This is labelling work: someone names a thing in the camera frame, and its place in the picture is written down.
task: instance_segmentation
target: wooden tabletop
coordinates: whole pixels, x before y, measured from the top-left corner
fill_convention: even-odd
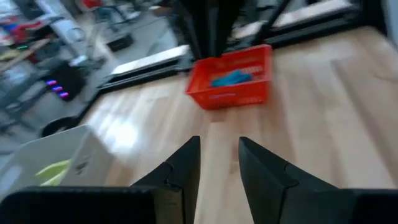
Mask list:
[[[397,187],[397,61],[386,38],[362,27],[275,50],[266,104],[203,111],[177,75],[103,95],[82,123],[118,158],[108,185],[131,185],[201,136],[195,223],[252,223],[240,136],[337,187]]]
[[[46,46],[50,41],[51,41],[50,39],[38,40],[28,50],[21,52],[17,57],[12,59],[11,61],[2,64],[0,67],[0,75],[2,75],[5,71],[9,70],[11,67],[16,66],[17,64],[23,62],[27,57],[31,56],[36,50],[39,50],[42,47]]]

